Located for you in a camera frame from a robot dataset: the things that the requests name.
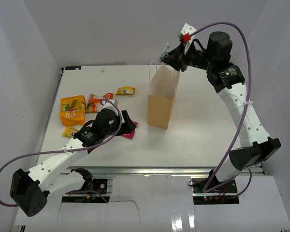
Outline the silver grey snack packet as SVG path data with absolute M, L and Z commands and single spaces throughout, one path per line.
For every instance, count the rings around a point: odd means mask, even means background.
M 170 49 L 170 45 L 167 43 L 165 45 L 163 52 L 161 53 L 161 55 L 159 57 L 159 62 L 162 62 L 163 59 L 168 56 L 169 49 Z

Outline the magenta candy packet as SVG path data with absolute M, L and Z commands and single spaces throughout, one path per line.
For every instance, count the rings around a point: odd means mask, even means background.
M 136 121 L 133 121 L 134 125 L 136 127 L 138 127 L 139 123 Z M 128 134 L 123 134 L 122 137 L 128 138 L 128 139 L 132 139 L 135 135 L 135 130 L 132 133 L 128 133 Z

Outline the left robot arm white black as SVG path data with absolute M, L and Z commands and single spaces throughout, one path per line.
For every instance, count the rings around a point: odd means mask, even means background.
M 61 173 L 74 162 L 87 156 L 97 145 L 113 135 L 134 132 L 136 124 L 126 110 L 120 114 L 112 108 L 104 108 L 94 120 L 90 120 L 67 142 L 60 153 L 51 155 L 27 171 L 17 170 L 12 177 L 11 198 L 28 217 L 38 214 L 48 198 L 71 191 L 88 191 L 92 175 L 84 168 Z

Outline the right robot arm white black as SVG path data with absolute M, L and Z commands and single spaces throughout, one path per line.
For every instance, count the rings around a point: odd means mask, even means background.
M 268 160 L 281 142 L 271 138 L 261 124 L 252 102 L 248 101 L 245 78 L 238 66 L 230 61 L 232 41 L 229 34 L 221 31 L 209 35 L 207 47 L 196 49 L 189 34 L 181 36 L 180 45 L 162 55 L 161 61 L 177 71 L 187 67 L 206 71 L 207 79 L 225 103 L 232 120 L 239 130 L 237 138 L 241 147 L 227 154 L 226 160 L 210 175 L 215 184 L 227 181 L 242 170 Z

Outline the brown paper bag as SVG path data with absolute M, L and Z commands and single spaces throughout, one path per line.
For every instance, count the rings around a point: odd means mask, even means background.
M 162 64 L 150 77 L 147 102 L 147 123 L 168 129 L 174 108 L 180 72 Z

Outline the large yellow snack bag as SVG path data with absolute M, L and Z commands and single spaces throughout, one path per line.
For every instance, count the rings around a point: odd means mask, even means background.
M 86 99 L 83 95 L 62 98 L 59 117 L 64 126 L 84 125 Z

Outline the orange snack packet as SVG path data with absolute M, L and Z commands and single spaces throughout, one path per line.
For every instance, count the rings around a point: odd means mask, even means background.
M 114 93 L 106 93 L 103 96 L 97 96 L 94 94 L 90 94 L 87 106 L 86 106 L 86 113 L 98 113 L 101 111 L 102 107 L 104 106 L 105 102 L 101 102 L 101 99 L 113 99 Z

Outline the small yellow snack packet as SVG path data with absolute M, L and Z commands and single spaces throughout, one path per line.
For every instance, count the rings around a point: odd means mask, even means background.
M 120 87 L 116 92 L 116 95 L 134 95 L 134 94 L 135 88 L 130 86 Z

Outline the small yellow candy packet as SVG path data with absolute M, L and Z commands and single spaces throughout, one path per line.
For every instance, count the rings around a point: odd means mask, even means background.
M 72 138 L 74 135 L 78 132 L 78 129 L 72 127 L 72 126 L 67 126 L 65 131 L 62 133 L 64 137 Z

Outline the blue label left corner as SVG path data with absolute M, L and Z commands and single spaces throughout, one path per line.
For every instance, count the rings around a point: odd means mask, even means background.
M 66 66 L 65 70 L 81 70 L 81 66 Z

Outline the aluminium table front rail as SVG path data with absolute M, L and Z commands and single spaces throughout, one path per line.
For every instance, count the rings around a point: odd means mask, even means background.
M 83 167 L 93 174 L 208 174 L 213 167 Z

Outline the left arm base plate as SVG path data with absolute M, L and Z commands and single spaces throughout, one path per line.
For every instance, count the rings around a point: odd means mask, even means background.
M 108 203 L 107 195 L 108 180 L 93 179 L 91 187 L 86 187 L 87 192 L 68 194 L 62 197 L 63 203 Z

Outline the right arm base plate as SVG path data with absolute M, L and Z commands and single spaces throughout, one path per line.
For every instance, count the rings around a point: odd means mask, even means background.
M 239 204 L 237 185 L 234 180 L 208 193 L 203 192 L 206 178 L 193 178 L 188 181 L 192 188 L 194 205 Z

